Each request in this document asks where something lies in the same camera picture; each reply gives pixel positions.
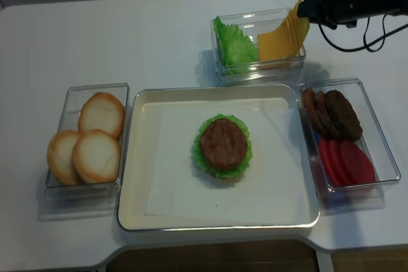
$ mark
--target metal tray rim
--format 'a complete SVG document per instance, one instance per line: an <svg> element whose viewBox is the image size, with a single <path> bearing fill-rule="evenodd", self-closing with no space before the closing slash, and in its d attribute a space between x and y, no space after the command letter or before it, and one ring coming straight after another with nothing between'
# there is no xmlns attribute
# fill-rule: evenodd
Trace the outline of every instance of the metal tray rim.
<svg viewBox="0 0 408 272"><path fill-rule="evenodd" d="M241 85L241 86L236 86L234 88L246 88L246 87L254 87L251 85ZM276 83L276 84L264 84L264 85L258 85L257 87L286 87L288 88L295 96L296 99L298 99L298 87L296 86L296 89L288 84L284 84L284 83ZM143 92L146 91L176 91L176 90L212 90L212 89L227 89L227 87L180 87L180 88L174 88L174 89L143 89L141 91L139 91L137 93L137 95L135 96L135 98L133 99L133 104L132 104L132 110L135 108L135 103L136 100L140 97L140 95ZM131 116L129 118L130 120L130 124L129 124L129 128L127 130L128 136L127 136L127 140L126 140L126 149L128 149L128 145L129 145L129 140L130 140L130 131L131 131L131 127L132 127L132 117L133 117L133 112L131 113ZM122 174L122 178L120 180L120 184L122 185L122 181L124 178L124 172L125 172L125 166L123 169L123 174ZM125 226L122 225L122 223L120 222L120 218L119 218L119 208L120 208L120 200L122 198L122 191L120 191L120 196L119 196L119 202L117 205L117 209L116 209L116 219L117 222L119 224L119 226L126 232L129 233L137 233L137 232L170 232L170 231L208 231L208 230L234 230L234 229L310 229L312 227L314 227L317 223L317 221L320 219L321 216L321 206L319 203L319 199L318 199L318 193L316 190L316 186L315 186L315 190L314 192L316 193L317 196L317 214L316 214L316 218L307 224L297 224L297 225L231 225L231 226L205 226L205 227L164 227L164 228L155 228L155 229L128 229Z"/></svg>

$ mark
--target plastic box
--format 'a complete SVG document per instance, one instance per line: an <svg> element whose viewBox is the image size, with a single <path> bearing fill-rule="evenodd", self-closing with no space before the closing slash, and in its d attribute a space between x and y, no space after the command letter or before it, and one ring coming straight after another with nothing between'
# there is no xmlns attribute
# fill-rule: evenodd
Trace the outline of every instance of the plastic box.
<svg viewBox="0 0 408 272"><path fill-rule="evenodd" d="M341 79L315 83L307 83L300 87L303 90L312 88L314 92L339 90L349 100L363 128L363 136L355 143L366 153L374 167L376 182L334 187L324 171L317 145L320 140L307 119L301 97L299 108L303 131L308 144L310 163L314 172L317 191L324 202L349 202L353 199L368 199L383 197L393 184L401 179L401 174L395 164L390 148L385 140L381 127L368 100L363 84L359 79Z"/></svg>
<svg viewBox="0 0 408 272"><path fill-rule="evenodd" d="M258 46L258 34L276 29L289 13L289 8L278 10L243 13L220 16L224 24L239 26L244 35ZM296 57L273 61L258 61L247 64L224 66L219 49L219 42L214 31L214 20L211 21L212 47L215 57L215 76L221 85L252 85L265 82L294 85L298 82L306 58L304 46Z"/></svg>
<svg viewBox="0 0 408 272"><path fill-rule="evenodd" d="M61 185L48 170L45 181L45 196L47 199L78 199L92 197L110 197L116 196L120 191L124 161L126 156L126 139L128 126L128 105L129 86L126 83L95 85L84 87L72 87L66 94L64 109L59 122L58 132L64 130L78 130L78 119L81 114L82 106L97 92L107 92L113 94L125 107L125 123L119 144L120 161L118 177L109 183L93 183L83 185Z"/></svg>

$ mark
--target cheese slice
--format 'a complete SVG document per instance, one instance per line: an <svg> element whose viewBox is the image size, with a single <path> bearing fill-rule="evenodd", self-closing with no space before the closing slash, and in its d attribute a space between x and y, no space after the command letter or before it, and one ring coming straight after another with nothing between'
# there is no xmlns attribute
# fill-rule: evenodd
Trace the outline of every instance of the cheese slice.
<svg viewBox="0 0 408 272"><path fill-rule="evenodd" d="M282 59L293 54L291 32L286 19L275 30L258 35L258 52L260 61Z"/></svg>
<svg viewBox="0 0 408 272"><path fill-rule="evenodd" d="M297 38L296 38L296 31L295 31L295 27L292 21L292 14L291 11L289 11L288 15L286 16L286 20L288 21L289 24L289 31L291 34L291 41L292 41L292 50L293 53L291 56L295 56L298 53L298 43L297 43Z"/></svg>
<svg viewBox="0 0 408 272"><path fill-rule="evenodd" d="M299 0L284 21L273 31L258 35L260 61L295 57L302 48L309 31L308 18L298 17Z"/></svg>
<svg viewBox="0 0 408 272"><path fill-rule="evenodd" d="M302 0L299 0L292 11L293 27L296 33L297 50L299 51L305 42L306 35L310 28L309 19L306 17L298 17L298 7Z"/></svg>

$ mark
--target meat patty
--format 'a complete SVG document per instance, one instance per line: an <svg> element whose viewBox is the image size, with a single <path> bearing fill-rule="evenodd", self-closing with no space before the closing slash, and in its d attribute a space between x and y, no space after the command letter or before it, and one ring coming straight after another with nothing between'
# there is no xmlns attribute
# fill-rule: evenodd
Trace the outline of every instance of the meat patty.
<svg viewBox="0 0 408 272"><path fill-rule="evenodd" d="M363 134L360 121L350 102L338 90L331 90L324 97L326 108L334 125L350 141L359 140Z"/></svg>
<svg viewBox="0 0 408 272"><path fill-rule="evenodd" d="M205 160L219 171L239 166L248 144L239 126L226 118L212 122L200 138L200 148Z"/></svg>
<svg viewBox="0 0 408 272"><path fill-rule="evenodd" d="M324 129L328 132L331 138L335 140L342 140L343 136L335 127L329 113L327 112L324 94L322 92L318 92L316 95L314 95L314 103L316 105L317 115Z"/></svg>
<svg viewBox="0 0 408 272"><path fill-rule="evenodd" d="M303 108L305 109L306 116L312 124L313 129L315 129L321 137L329 140L330 136L327 133L326 129L323 127L319 115L317 114L314 101L314 91L312 89L305 89L302 92L302 104Z"/></svg>

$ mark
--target tomato slice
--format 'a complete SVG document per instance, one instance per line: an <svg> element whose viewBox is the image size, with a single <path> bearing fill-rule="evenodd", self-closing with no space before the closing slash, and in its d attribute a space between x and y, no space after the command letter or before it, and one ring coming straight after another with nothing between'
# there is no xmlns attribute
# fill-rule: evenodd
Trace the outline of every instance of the tomato slice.
<svg viewBox="0 0 408 272"><path fill-rule="evenodd" d="M334 171L336 171L338 176L341 178L341 182L343 182L344 185L357 184L356 180L354 180L353 176L349 172L343 159L340 157L340 144L341 142L337 140L330 140L328 143L328 154L331 165L333 166Z"/></svg>
<svg viewBox="0 0 408 272"><path fill-rule="evenodd" d="M355 143L343 140L340 144L340 158L357 184L375 182L370 160Z"/></svg>
<svg viewBox="0 0 408 272"><path fill-rule="evenodd" d="M329 158L329 144L328 142L322 138L319 142L319 154L321 158L321 162L323 163L324 172L326 172L330 183L334 187L342 186L342 181L339 175L337 175L335 169L332 167L332 163L330 162Z"/></svg>

